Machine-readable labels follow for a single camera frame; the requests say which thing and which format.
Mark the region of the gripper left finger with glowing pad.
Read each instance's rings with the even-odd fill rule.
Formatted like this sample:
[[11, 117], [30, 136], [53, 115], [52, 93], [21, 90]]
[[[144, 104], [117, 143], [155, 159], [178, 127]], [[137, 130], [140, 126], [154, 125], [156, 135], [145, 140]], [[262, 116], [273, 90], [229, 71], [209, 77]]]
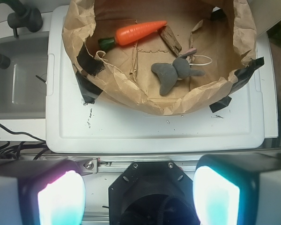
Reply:
[[0, 225], [79, 225], [85, 204], [76, 162], [0, 159]]

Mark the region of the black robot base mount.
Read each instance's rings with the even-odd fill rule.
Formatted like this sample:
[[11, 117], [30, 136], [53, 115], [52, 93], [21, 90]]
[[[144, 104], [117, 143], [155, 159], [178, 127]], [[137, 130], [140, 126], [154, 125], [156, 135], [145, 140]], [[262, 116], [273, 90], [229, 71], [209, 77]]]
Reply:
[[133, 162], [108, 188], [111, 225], [199, 225], [193, 180], [172, 161]]

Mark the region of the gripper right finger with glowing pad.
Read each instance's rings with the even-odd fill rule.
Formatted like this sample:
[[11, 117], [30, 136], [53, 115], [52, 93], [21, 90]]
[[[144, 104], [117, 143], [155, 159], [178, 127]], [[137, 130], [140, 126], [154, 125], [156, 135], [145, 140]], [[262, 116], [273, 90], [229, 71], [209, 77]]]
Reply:
[[206, 154], [192, 192], [203, 225], [281, 225], [281, 153]]

